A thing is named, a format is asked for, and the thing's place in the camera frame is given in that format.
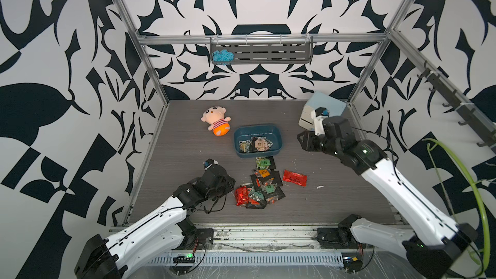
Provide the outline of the red foil tea bag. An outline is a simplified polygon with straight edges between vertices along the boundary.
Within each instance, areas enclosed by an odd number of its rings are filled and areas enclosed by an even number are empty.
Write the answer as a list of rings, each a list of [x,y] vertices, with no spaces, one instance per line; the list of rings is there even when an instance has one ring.
[[[235,199],[237,206],[246,206],[249,204],[249,190],[247,186],[240,186],[235,189]]]

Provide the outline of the orange label tea bag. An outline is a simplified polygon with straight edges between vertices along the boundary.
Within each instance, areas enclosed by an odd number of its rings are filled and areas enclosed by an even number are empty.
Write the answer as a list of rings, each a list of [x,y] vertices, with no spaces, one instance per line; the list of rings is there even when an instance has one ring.
[[[254,169],[256,184],[261,187],[262,185],[276,184],[277,186],[283,186],[282,180],[280,178],[280,173],[273,169]]]

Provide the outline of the green label tea bag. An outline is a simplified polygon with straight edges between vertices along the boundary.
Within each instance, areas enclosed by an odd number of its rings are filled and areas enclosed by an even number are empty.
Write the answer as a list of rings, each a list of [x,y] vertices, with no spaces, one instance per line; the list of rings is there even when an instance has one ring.
[[[257,169],[259,170],[275,170],[276,169],[276,164],[274,157],[272,156],[263,156],[263,157],[256,157],[256,165]]]
[[[263,185],[262,194],[264,200],[268,204],[274,204],[275,202],[285,198],[285,193],[276,183],[270,185]]]

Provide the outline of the small red tea bag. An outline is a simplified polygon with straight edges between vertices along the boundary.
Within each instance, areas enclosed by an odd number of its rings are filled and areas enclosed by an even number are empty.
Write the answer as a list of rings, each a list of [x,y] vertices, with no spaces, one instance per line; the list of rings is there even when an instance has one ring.
[[[307,176],[306,175],[303,175],[300,173],[295,173],[295,172],[292,172],[290,170],[284,171],[282,180],[284,182],[293,183],[293,184],[299,185],[301,187],[307,186]]]

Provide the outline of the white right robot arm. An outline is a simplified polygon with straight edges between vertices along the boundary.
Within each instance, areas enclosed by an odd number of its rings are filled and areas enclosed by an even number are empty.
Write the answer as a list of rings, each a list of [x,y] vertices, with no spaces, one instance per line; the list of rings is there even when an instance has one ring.
[[[409,224],[398,229],[350,214],[339,223],[348,237],[406,259],[425,278],[442,278],[477,239],[467,223],[457,223],[423,196],[373,141],[358,140],[348,119],[319,116],[314,129],[298,134],[307,152],[334,156],[372,184]]]

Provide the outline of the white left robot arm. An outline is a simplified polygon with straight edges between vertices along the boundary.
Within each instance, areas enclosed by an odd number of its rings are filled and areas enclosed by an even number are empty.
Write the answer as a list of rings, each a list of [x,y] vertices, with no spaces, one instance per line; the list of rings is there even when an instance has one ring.
[[[204,163],[201,177],[179,186],[172,196],[133,225],[103,238],[93,236],[77,261],[77,278],[129,278],[159,254],[176,249],[191,237],[189,216],[206,201],[217,203],[235,188],[235,179],[217,161]]]

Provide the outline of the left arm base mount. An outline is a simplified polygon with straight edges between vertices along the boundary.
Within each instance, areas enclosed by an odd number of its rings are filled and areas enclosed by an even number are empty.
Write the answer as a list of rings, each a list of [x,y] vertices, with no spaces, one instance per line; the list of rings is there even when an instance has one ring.
[[[193,249],[196,244],[198,244],[198,247],[203,244],[205,245],[206,249],[210,249],[213,246],[213,240],[213,228],[199,228],[187,235],[180,245],[173,247],[172,249],[170,249],[170,251]]]

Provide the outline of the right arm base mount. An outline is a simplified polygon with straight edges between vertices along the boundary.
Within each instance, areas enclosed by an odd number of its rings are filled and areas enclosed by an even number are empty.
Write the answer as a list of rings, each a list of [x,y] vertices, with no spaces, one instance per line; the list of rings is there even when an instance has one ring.
[[[351,231],[339,227],[319,227],[315,240],[322,249],[372,249],[372,245],[358,243]]]

